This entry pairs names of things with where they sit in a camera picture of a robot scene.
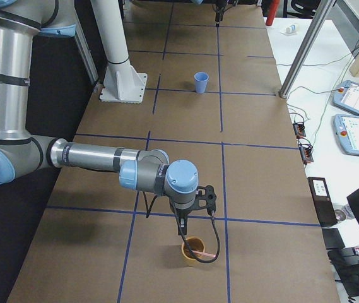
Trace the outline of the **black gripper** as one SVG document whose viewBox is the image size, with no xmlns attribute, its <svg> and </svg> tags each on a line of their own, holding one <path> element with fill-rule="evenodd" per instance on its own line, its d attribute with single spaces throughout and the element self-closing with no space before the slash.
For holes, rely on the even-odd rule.
<svg viewBox="0 0 359 303">
<path fill-rule="evenodd" d="M 178 221 L 178 235 L 187 235 L 187 218 L 189 214 L 196 209 L 196 200 L 192 200 L 188 203 L 181 204 L 176 203 L 172 198 L 169 199 L 170 207 L 174 213 L 177 214 Z"/>
<path fill-rule="evenodd" d="M 227 6 L 227 0 L 215 0 L 215 25 L 218 27 L 220 25 L 221 19 L 221 10 L 224 10 Z"/>
</svg>

